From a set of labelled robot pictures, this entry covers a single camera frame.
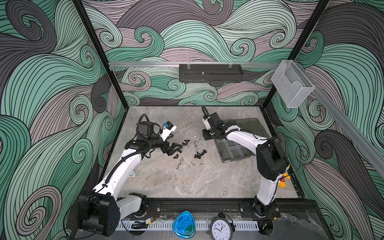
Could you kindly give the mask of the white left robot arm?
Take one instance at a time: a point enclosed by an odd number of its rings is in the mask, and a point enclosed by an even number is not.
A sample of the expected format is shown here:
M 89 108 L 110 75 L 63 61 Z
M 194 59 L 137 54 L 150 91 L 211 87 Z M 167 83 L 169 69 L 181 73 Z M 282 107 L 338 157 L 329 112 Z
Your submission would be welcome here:
M 176 128 L 170 121 L 159 126 L 147 115 L 140 116 L 136 133 L 126 143 L 117 163 L 92 190 L 79 196 L 77 224 L 80 230 L 109 237 L 125 217 L 145 214 L 146 195 L 132 193 L 120 198 L 119 194 L 129 175 L 151 151 L 160 149 L 168 156 L 176 152 L 179 145 L 168 142 Z

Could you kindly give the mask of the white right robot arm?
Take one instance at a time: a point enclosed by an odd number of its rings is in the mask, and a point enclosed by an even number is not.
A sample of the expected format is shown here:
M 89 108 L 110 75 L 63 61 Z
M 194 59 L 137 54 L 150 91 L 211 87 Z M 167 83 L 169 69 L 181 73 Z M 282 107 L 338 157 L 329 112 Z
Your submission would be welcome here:
M 236 142 L 245 147 L 257 157 L 257 167 L 261 174 L 261 183 L 254 199 L 255 213 L 259 217 L 267 217 L 272 211 L 276 198 L 278 183 L 284 178 L 289 169 L 289 160 L 278 138 L 265 138 L 257 136 L 249 130 L 244 130 L 235 122 L 223 122 L 217 113 L 210 114 L 206 107 L 204 113 L 203 130 L 204 139 Z

